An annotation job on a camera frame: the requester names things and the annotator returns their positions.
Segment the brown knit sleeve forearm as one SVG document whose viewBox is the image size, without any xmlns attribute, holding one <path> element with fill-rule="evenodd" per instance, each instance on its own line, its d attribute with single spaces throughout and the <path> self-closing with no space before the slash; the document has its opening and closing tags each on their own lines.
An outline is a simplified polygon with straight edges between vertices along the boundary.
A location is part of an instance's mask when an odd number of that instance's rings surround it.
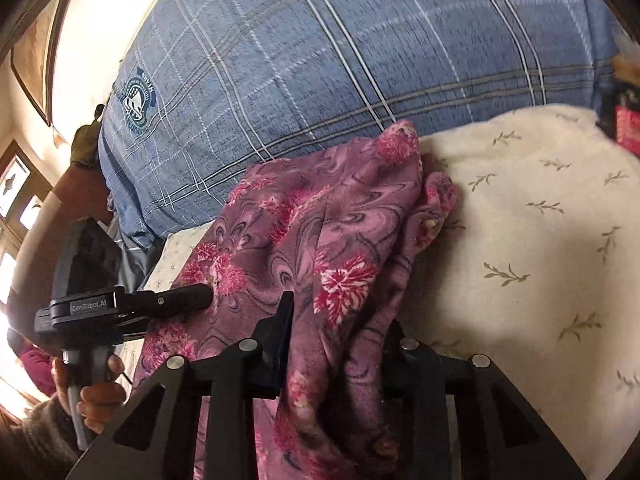
<svg viewBox="0 0 640 480">
<path fill-rule="evenodd" d="M 78 460 L 72 418 L 54 396 L 20 422 L 1 413 L 1 478 L 65 479 Z"/>
</svg>

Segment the person's left hand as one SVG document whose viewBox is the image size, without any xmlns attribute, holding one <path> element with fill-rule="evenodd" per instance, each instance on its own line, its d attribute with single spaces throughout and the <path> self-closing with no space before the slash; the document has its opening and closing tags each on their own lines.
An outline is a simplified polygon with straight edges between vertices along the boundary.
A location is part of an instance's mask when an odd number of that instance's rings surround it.
<svg viewBox="0 0 640 480">
<path fill-rule="evenodd" d="M 107 360 L 108 381 L 81 389 L 80 400 L 68 400 L 68 371 L 61 358 L 52 361 L 52 378 L 56 387 L 56 396 L 67 415 L 77 413 L 84 424 L 95 434 L 100 434 L 114 414 L 127 399 L 127 393 L 116 379 L 124 371 L 124 363 L 119 356 L 112 354 Z"/>
</svg>

